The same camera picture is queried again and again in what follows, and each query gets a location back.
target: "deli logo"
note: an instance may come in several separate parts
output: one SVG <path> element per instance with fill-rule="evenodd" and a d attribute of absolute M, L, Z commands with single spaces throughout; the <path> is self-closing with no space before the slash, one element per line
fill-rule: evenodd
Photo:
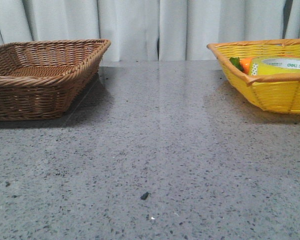
<path fill-rule="evenodd" d="M 293 67 L 294 67 L 294 68 L 297 68 L 298 65 L 297 65 L 296 63 L 294 63 L 294 64 L 293 64 L 293 63 L 290 63 L 290 64 L 288 63 L 288 67 L 291 67 L 291 68 L 293 68 Z"/>

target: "yellow wicker basket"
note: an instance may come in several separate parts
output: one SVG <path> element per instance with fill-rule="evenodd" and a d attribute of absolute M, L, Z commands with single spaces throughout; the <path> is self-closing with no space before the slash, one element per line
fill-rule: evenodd
<path fill-rule="evenodd" d="M 61 117 L 95 73 L 105 39 L 0 45 L 0 121 Z"/>
<path fill-rule="evenodd" d="M 262 110 L 300 114 L 300 73 L 247 75 L 229 61 L 230 57 L 283 57 L 300 58 L 300 39 L 278 39 L 211 43 L 207 47 L 218 59 L 225 76 L 252 104 Z"/>

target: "white curtain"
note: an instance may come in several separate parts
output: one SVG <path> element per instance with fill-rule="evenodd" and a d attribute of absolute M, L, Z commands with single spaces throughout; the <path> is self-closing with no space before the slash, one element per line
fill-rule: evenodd
<path fill-rule="evenodd" d="M 208 43 L 283 35 L 300 38 L 300 0 L 0 0 L 0 45 L 106 38 L 107 61 L 208 60 Z"/>

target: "green object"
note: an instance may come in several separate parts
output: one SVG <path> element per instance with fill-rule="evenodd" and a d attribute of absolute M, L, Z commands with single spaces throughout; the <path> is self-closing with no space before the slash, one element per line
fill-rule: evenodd
<path fill-rule="evenodd" d="M 239 57 L 230 57 L 230 62 L 240 71 L 243 72 L 243 67 L 240 64 L 240 58 Z"/>

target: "basket rim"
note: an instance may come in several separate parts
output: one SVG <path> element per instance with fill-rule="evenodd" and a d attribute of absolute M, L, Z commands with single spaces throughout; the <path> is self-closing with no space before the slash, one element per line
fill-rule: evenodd
<path fill-rule="evenodd" d="M 240 70 L 238 70 L 230 60 L 224 56 L 219 50 L 219 47 L 224 46 L 249 46 L 249 45 L 282 45 L 284 46 L 291 46 L 291 45 L 300 45 L 300 38 L 298 39 L 271 39 L 271 40 L 256 40 L 256 41 L 236 41 L 236 42 L 222 42 L 222 43 L 210 43 L 207 45 L 217 60 L 222 63 L 225 67 L 227 67 L 230 72 L 232 72 L 236 77 L 240 78 L 241 80 L 245 81 L 247 86 L 252 85 L 253 83 L 275 83 L 275 82 L 293 82 L 293 81 L 300 81 L 300 72 L 299 73 L 278 73 L 272 75 L 258 75 L 252 76 L 247 75 Z"/>
<path fill-rule="evenodd" d="M 77 44 L 77 43 L 93 43 L 98 42 L 102 45 L 96 48 L 89 56 L 83 59 L 80 63 L 71 66 L 71 68 L 64 72 L 63 75 L 56 76 L 4 76 L 0 75 L 0 87 L 16 87 L 16 86 L 31 86 L 31 87 L 47 87 L 47 86 L 60 86 L 61 83 L 68 82 L 76 78 L 82 71 L 84 71 L 93 59 L 102 57 L 108 47 L 111 45 L 111 41 L 108 39 L 78 39 L 78 40 L 43 40 L 43 41 L 22 41 L 22 42 L 10 42 L 0 45 L 0 48 L 9 46 L 24 46 L 24 45 L 41 45 L 41 44 Z"/>

